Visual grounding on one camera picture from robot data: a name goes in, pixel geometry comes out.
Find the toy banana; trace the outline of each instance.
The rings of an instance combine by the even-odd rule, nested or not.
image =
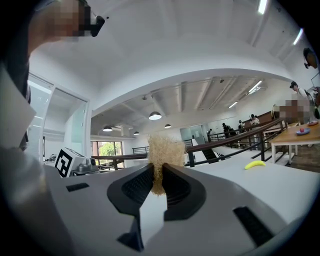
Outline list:
[[[248,170],[250,169],[251,167],[254,167],[254,166],[266,166],[265,162],[264,161],[252,161],[250,163],[248,163],[244,169]]]

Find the green foliage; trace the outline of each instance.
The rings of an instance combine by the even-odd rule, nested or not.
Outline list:
[[[120,149],[120,143],[116,143],[115,150],[119,151]],[[102,147],[99,148],[99,156],[114,156],[115,150],[113,142],[106,142]]]

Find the bundle of dried fibers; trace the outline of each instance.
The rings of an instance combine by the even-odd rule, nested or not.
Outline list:
[[[154,166],[152,193],[163,195],[165,193],[162,187],[162,165],[164,163],[184,166],[186,147],[183,141],[176,140],[170,136],[151,135],[149,142],[149,163]]]

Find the wooden floor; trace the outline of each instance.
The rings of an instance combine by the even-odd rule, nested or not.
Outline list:
[[[298,155],[295,155],[292,163],[287,166],[320,173],[320,144],[315,144],[311,148],[308,148],[307,145],[299,145]]]

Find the plate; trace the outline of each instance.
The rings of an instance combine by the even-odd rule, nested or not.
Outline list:
[[[317,123],[318,121],[308,122],[308,126],[315,126]]]
[[[305,134],[308,134],[310,133],[310,128],[304,128],[304,132],[301,132],[301,131],[296,131],[295,132],[297,135],[305,135]]]

